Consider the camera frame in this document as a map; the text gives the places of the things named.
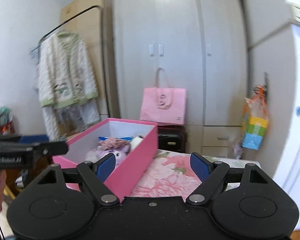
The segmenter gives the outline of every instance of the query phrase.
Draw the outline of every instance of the circular pad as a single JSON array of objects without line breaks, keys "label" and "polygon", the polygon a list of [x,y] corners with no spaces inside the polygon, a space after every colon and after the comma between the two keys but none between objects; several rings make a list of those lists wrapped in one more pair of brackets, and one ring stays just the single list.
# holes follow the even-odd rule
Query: circular pad
[{"label": "circular pad", "polygon": [[7,218],[17,237],[55,240],[73,237],[94,215],[92,201],[83,193],[45,184],[21,192],[9,206]]},{"label": "circular pad", "polygon": [[255,218],[270,217],[275,213],[275,204],[264,197],[247,197],[240,202],[240,209],[248,216]]},{"label": "circular pad", "polygon": [[296,204],[276,187],[258,190],[258,186],[253,183],[249,188],[240,186],[220,194],[212,204],[213,217],[239,238],[268,240],[287,236],[298,221]]}]

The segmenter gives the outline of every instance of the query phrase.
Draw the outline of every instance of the metal rod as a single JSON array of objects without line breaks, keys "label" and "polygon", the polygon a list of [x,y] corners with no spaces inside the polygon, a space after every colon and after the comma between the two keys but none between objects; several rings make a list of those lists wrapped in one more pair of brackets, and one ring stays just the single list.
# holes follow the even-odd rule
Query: metal rod
[{"label": "metal rod", "polygon": [[49,36],[51,33],[53,33],[55,30],[57,30],[58,28],[60,28],[61,26],[65,25],[66,23],[70,22],[71,20],[73,20],[74,18],[77,18],[78,16],[84,14],[87,11],[90,11],[94,8],[98,8],[100,11],[100,39],[101,39],[101,65],[102,65],[102,70],[103,70],[103,79],[104,79],[104,84],[105,84],[105,93],[106,93],[106,104],[107,104],[107,111],[108,111],[108,116],[110,116],[110,109],[109,109],[109,100],[108,100],[108,93],[107,93],[107,83],[106,83],[106,66],[105,66],[105,57],[104,57],[104,39],[103,39],[103,8],[100,5],[93,5],[85,10],[83,10],[82,12],[76,14],[75,16],[67,19],[66,21],[64,21],[63,23],[61,23],[58,27],[55,27],[52,31],[48,32],[46,35],[44,35],[38,44],[38,62],[40,62],[40,54],[41,54],[41,44],[42,42],[45,40],[45,38],[47,36]]},{"label": "metal rod", "polygon": [[269,78],[268,78],[268,73],[264,72],[263,73],[263,77],[264,77],[264,90],[265,90],[265,103],[267,104],[267,100],[268,100],[268,90],[269,90]]},{"label": "metal rod", "polygon": [[40,48],[40,46],[38,45],[38,46],[36,46],[34,49],[31,49],[30,50],[30,52],[29,52],[29,54],[32,54],[33,52],[35,52],[37,49],[39,49]]}]

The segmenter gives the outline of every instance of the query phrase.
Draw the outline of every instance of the drawer handle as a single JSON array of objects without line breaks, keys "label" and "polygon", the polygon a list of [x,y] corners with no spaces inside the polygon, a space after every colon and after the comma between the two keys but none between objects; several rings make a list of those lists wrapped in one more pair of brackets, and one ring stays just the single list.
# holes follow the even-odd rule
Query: drawer handle
[{"label": "drawer handle", "polygon": [[229,137],[218,137],[219,141],[228,141]]}]

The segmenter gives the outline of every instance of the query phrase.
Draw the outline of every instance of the wardrobe handle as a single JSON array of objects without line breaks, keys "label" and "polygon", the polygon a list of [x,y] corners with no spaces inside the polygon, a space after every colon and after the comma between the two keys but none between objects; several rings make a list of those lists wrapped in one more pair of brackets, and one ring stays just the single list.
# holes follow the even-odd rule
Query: wardrobe handle
[{"label": "wardrobe handle", "polygon": [[163,44],[159,44],[159,55],[160,55],[160,57],[164,56]]},{"label": "wardrobe handle", "polygon": [[154,45],[153,44],[149,44],[149,53],[150,53],[150,57],[154,57]]},{"label": "wardrobe handle", "polygon": [[229,137],[218,137],[219,141],[228,141]]},{"label": "wardrobe handle", "polygon": [[207,56],[211,56],[211,43],[210,42],[206,43],[206,53],[207,53]]}]

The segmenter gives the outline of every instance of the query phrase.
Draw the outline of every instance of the clothes rack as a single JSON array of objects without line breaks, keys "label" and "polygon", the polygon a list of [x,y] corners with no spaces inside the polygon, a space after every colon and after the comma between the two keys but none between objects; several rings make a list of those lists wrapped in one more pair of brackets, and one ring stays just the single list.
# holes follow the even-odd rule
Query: clothes rack
[{"label": "clothes rack", "polygon": [[100,40],[101,40],[101,66],[102,66],[102,71],[103,71],[103,79],[104,79],[104,84],[105,84],[105,94],[106,94],[106,104],[107,104],[107,111],[108,111],[108,116],[110,116],[110,109],[109,109],[109,100],[108,100],[108,93],[107,93],[107,86],[106,86],[106,66],[105,66],[105,58],[104,58],[104,39],[103,39],[103,8],[100,5],[93,5],[85,10],[83,10],[82,12],[76,14],[75,16],[69,18],[68,20],[64,21],[63,23],[61,23],[59,26],[55,27],[53,30],[51,30],[50,32],[48,32],[47,34],[45,34],[39,41],[38,46],[36,48],[34,48],[33,50],[30,51],[30,53],[32,53],[33,51],[35,51],[36,49],[38,49],[38,62],[40,62],[40,47],[42,42],[44,42],[44,40],[46,39],[46,37],[48,37],[51,33],[53,33],[55,30],[59,29],[61,26],[65,25],[66,23],[70,22],[71,20],[77,18],[78,16],[94,9],[94,8],[98,8],[100,11]]}]

